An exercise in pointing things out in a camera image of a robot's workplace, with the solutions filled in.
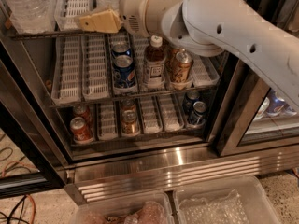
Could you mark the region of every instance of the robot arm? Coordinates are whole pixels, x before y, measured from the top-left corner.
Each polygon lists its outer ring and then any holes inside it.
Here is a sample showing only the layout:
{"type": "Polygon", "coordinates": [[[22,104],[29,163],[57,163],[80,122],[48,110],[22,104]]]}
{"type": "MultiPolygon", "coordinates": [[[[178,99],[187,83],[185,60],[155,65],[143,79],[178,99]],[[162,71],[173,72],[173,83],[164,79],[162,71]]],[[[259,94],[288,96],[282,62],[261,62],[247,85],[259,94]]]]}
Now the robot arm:
{"type": "Polygon", "coordinates": [[[299,110],[299,39],[243,0],[121,0],[130,34],[159,35],[201,56],[228,50],[299,110]]]}

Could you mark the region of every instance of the refrigerator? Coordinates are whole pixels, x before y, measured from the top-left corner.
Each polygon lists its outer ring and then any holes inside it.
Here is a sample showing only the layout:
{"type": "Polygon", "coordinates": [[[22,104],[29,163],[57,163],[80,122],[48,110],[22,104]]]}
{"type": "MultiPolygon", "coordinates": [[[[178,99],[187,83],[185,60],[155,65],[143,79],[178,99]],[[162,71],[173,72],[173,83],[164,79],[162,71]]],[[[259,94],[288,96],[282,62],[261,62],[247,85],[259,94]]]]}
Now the refrigerator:
{"type": "MultiPolygon", "coordinates": [[[[281,111],[270,117],[264,111],[257,119],[271,88],[234,54],[193,55],[183,90],[174,88],[166,72],[161,86],[145,88],[147,38],[123,29],[117,34],[80,31],[65,16],[73,0],[56,1],[53,31],[28,34],[16,23],[10,27],[9,6],[1,0],[0,128],[35,166],[30,173],[3,176],[1,197],[64,188],[82,205],[299,165],[298,115],[281,111]],[[129,90],[115,87],[111,45],[119,41],[130,44],[134,57],[135,85],[129,90]],[[206,103],[200,125],[191,125],[184,113],[188,91],[199,91],[206,103]],[[126,100],[135,101],[134,133],[122,127],[126,100]],[[87,142],[74,140],[70,129],[77,105],[87,105],[92,114],[93,135],[87,142]]],[[[298,36],[298,0],[245,1],[298,36]]],[[[87,4],[96,7],[94,0],[87,4]]]]}

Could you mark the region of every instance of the speckled floor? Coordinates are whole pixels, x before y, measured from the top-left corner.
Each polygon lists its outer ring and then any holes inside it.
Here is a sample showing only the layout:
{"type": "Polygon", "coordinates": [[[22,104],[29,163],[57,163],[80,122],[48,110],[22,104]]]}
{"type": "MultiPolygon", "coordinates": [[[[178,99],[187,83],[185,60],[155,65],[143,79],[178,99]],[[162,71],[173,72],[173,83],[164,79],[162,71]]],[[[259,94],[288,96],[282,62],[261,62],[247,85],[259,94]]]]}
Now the speckled floor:
{"type": "MultiPolygon", "coordinates": [[[[295,176],[286,172],[258,176],[270,202],[275,207],[283,224],[299,224],[299,188],[295,176]]],[[[63,189],[32,195],[36,202],[35,224],[69,224],[78,211],[63,189]]],[[[0,211],[9,214],[21,197],[0,200],[0,211]]],[[[26,201],[22,218],[30,219],[32,205],[26,201]]]]}

